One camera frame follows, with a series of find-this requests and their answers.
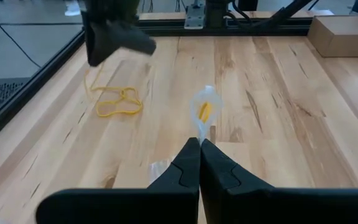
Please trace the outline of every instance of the metal bracket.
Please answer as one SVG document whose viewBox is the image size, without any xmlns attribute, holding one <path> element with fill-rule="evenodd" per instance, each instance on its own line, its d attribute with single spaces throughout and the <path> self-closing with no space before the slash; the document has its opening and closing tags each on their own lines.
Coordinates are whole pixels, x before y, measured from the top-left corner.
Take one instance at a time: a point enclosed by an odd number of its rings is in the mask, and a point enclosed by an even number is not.
<svg viewBox="0 0 358 224">
<path fill-rule="evenodd" d="M 185 29 L 202 29 L 205 24 L 205 2 L 196 0 L 188 7 Z"/>
</svg>

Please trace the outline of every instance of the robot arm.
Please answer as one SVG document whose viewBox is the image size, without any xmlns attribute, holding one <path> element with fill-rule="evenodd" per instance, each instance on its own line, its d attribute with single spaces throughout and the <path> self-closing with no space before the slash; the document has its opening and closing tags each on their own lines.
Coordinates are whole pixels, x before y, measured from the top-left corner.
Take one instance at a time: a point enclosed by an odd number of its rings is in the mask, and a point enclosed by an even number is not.
<svg viewBox="0 0 358 224">
<path fill-rule="evenodd" d="M 139 0 L 85 0 L 81 12 L 88 63 L 95 67 L 120 47 L 152 55 L 155 41 L 133 23 Z"/>
</svg>

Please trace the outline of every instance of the plastic bag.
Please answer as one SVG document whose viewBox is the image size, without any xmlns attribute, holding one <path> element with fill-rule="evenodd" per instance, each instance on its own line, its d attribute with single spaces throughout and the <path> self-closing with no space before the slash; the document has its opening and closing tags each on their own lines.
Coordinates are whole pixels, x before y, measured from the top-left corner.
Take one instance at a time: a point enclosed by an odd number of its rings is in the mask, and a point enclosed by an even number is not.
<svg viewBox="0 0 358 224">
<path fill-rule="evenodd" d="M 205 89 L 198 92 L 191 100 L 191 119 L 198 129 L 200 145 L 205 140 L 212 122 L 219 115 L 222 108 L 222 99 L 213 86 L 205 86 Z"/>
<path fill-rule="evenodd" d="M 173 156 L 171 159 L 157 161 L 149 165 L 150 184 L 157 180 L 157 178 L 159 178 L 166 171 L 166 169 L 168 169 L 168 166 L 174 159 L 175 156 Z"/>
</svg>

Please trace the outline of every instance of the black cable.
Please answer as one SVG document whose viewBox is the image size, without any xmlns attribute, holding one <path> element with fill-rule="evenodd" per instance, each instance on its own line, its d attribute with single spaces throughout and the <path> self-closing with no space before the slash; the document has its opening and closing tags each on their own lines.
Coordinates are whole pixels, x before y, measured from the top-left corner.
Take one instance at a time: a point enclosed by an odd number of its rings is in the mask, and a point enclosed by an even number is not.
<svg viewBox="0 0 358 224">
<path fill-rule="evenodd" d="M 233 5 L 233 9 L 236 10 L 240 15 L 242 15 L 250 23 L 250 25 L 252 25 L 252 19 L 237 7 L 235 1 L 232 2 L 232 5 Z"/>
<path fill-rule="evenodd" d="M 319 2 L 320 0 L 316 0 L 308 9 L 308 11 L 312 10 L 312 8 Z"/>
<path fill-rule="evenodd" d="M 150 0 L 150 7 L 149 7 L 149 11 L 148 12 L 153 12 L 153 0 Z"/>
<path fill-rule="evenodd" d="M 1 26 L 65 26 L 65 25 L 83 25 L 82 22 L 25 22 L 25 23 L 8 23 L 2 22 Z"/>
<path fill-rule="evenodd" d="M 23 52 L 23 54 L 34 64 L 36 65 L 38 68 L 41 68 L 41 66 L 39 64 L 37 64 L 37 62 L 35 62 L 34 60 L 32 60 L 30 58 L 30 56 L 23 50 L 23 48 L 13 39 L 13 37 L 11 37 L 4 28 L 2 28 L 2 26 L 0 25 L 0 29 L 15 43 L 15 45 Z"/>
<path fill-rule="evenodd" d="M 143 0 L 143 3 L 142 3 L 142 13 L 144 12 L 144 5 L 146 4 L 146 0 Z"/>
<path fill-rule="evenodd" d="M 180 0 L 177 0 L 177 6 L 175 12 L 180 12 Z"/>
<path fill-rule="evenodd" d="M 243 28 L 243 29 L 250 29 L 251 26 L 246 26 L 244 24 L 242 24 L 236 17 L 235 15 L 231 14 L 230 12 L 227 12 L 225 14 L 225 16 L 229 16 L 234 22 L 236 22 L 236 24 L 240 27 L 240 28 Z"/>
<path fill-rule="evenodd" d="M 180 0 L 181 1 L 181 5 L 183 6 L 183 8 L 186 10 L 186 5 L 185 3 L 183 2 L 183 0 Z"/>
</svg>

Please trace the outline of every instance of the wooden table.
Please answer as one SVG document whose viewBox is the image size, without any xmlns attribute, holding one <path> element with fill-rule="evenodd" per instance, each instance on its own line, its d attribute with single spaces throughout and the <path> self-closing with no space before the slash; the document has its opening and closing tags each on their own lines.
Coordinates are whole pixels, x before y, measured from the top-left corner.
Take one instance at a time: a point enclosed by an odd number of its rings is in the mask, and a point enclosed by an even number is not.
<svg viewBox="0 0 358 224">
<path fill-rule="evenodd" d="M 109 57 L 97 84 L 136 87 L 140 114 L 96 115 L 116 96 L 87 98 L 82 46 L 0 132 L 0 219 L 33 223 L 61 189 L 148 186 L 149 165 L 196 136 L 189 101 L 205 85 L 224 102 L 210 138 L 241 166 L 277 187 L 358 187 L 358 58 L 321 58 L 306 37 L 156 40 L 151 58 Z"/>
</svg>

